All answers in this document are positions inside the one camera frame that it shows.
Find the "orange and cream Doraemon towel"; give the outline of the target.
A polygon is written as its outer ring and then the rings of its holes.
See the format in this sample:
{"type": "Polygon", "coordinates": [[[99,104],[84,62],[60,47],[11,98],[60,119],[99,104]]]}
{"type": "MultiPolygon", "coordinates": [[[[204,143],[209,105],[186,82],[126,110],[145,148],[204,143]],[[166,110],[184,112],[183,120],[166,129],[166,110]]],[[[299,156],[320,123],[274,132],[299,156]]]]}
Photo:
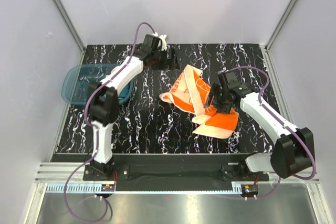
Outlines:
{"type": "Polygon", "coordinates": [[[169,92],[159,97],[163,102],[194,115],[192,122],[198,125],[194,134],[227,139],[236,130],[238,113],[234,109],[228,114],[219,113],[213,105],[204,107],[211,86],[201,78],[201,74],[202,70],[186,65],[169,92]]]}

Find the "teal and cream Doraemon towel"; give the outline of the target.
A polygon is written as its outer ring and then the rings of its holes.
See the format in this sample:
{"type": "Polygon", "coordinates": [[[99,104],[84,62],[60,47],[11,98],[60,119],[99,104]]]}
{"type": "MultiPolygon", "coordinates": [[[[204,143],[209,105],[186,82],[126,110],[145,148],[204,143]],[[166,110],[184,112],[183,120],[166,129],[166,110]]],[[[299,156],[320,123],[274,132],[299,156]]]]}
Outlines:
{"type": "Polygon", "coordinates": [[[132,93],[132,89],[133,89],[133,81],[130,81],[120,92],[120,94],[118,94],[118,103],[119,105],[123,105],[125,104],[132,93]]]}

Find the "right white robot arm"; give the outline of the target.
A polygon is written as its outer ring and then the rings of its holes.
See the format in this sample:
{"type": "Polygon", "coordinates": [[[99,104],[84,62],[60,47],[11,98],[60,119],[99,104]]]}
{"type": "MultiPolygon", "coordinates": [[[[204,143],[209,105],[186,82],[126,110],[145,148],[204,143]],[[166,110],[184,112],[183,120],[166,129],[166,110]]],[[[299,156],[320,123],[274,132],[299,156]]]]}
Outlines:
{"type": "Polygon", "coordinates": [[[243,84],[233,70],[218,74],[219,83],[211,86],[205,106],[214,106],[222,115],[228,115],[233,105],[253,118],[274,143],[270,153],[248,155],[238,165],[242,175],[258,172],[275,173],[280,178],[299,178],[299,172],[312,168],[316,174],[313,133],[307,128],[298,128],[263,98],[264,90],[257,91],[250,84],[243,84]]]}

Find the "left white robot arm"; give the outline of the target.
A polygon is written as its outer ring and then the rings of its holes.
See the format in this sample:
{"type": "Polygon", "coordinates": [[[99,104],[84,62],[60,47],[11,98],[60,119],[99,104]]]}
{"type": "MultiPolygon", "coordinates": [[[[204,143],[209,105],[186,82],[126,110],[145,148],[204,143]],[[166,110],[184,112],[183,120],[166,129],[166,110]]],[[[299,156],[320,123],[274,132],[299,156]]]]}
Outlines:
{"type": "Polygon", "coordinates": [[[175,52],[168,52],[167,35],[145,35],[143,43],[133,49],[124,62],[99,82],[89,84],[85,107],[87,124],[93,129],[93,152],[85,162],[103,178],[113,175],[111,137],[119,114],[118,95],[145,68],[152,70],[179,69],[175,52]]]}

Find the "translucent blue plastic tray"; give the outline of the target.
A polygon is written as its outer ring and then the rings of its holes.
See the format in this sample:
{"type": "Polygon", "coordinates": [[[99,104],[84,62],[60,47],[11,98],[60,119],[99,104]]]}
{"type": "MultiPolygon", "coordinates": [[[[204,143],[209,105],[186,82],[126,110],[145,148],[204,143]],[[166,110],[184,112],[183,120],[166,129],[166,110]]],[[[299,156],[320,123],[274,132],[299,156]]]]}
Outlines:
{"type": "Polygon", "coordinates": [[[66,75],[61,96],[74,105],[107,110],[118,108],[118,94],[143,71],[143,63],[135,57],[127,58],[122,65],[100,63],[78,65],[66,75]]]}

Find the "right small circuit board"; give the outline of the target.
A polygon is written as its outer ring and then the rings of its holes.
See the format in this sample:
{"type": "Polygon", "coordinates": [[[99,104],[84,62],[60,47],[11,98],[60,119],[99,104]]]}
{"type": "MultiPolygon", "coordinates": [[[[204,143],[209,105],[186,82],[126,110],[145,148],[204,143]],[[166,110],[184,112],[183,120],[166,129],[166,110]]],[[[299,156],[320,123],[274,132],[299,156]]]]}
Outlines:
{"type": "Polygon", "coordinates": [[[244,192],[248,194],[258,194],[258,185],[245,185],[244,192]]]}

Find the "small circuit board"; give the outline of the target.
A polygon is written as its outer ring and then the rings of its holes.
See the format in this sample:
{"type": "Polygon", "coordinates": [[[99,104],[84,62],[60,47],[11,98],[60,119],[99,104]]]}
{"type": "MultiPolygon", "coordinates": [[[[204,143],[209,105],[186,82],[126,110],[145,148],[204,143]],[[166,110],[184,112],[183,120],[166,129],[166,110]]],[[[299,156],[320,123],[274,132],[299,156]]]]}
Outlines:
{"type": "Polygon", "coordinates": [[[115,191],[115,184],[102,184],[101,191],[115,191]]]}
{"type": "Polygon", "coordinates": [[[248,194],[258,194],[258,185],[245,185],[244,192],[248,194]]]}

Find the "left small circuit board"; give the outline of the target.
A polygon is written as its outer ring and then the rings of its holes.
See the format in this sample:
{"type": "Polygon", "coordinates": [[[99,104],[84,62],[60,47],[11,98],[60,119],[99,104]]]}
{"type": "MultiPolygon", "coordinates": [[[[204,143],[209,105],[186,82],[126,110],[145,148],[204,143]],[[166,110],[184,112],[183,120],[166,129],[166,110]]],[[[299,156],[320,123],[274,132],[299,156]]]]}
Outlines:
{"type": "Polygon", "coordinates": [[[115,184],[102,184],[101,191],[115,191],[115,184]]]}

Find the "aluminium frame rail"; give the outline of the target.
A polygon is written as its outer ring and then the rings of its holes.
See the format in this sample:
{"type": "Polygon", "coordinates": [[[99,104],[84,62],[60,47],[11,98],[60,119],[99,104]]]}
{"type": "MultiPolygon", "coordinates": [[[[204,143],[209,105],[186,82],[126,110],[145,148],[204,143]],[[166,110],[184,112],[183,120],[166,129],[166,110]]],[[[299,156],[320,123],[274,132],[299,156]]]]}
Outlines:
{"type": "MultiPolygon", "coordinates": [[[[105,177],[101,175],[98,171],[93,168],[90,168],[88,165],[78,168],[79,163],[41,163],[39,170],[36,175],[36,180],[38,181],[63,181],[70,180],[71,182],[80,182],[80,181],[89,181],[89,182],[98,182],[98,181],[112,181],[115,178],[117,181],[128,181],[137,176],[145,175],[143,173],[136,173],[134,168],[131,168],[128,165],[118,165],[115,168],[116,174],[111,175],[110,177],[105,177]]],[[[223,178],[225,181],[238,183],[247,181],[252,183],[255,181],[255,178],[258,178],[259,182],[276,182],[278,176],[275,173],[271,172],[258,172],[257,175],[250,175],[247,178],[242,178],[236,176],[230,178],[228,172],[222,173],[219,171],[216,173],[219,178],[223,178]]]]}

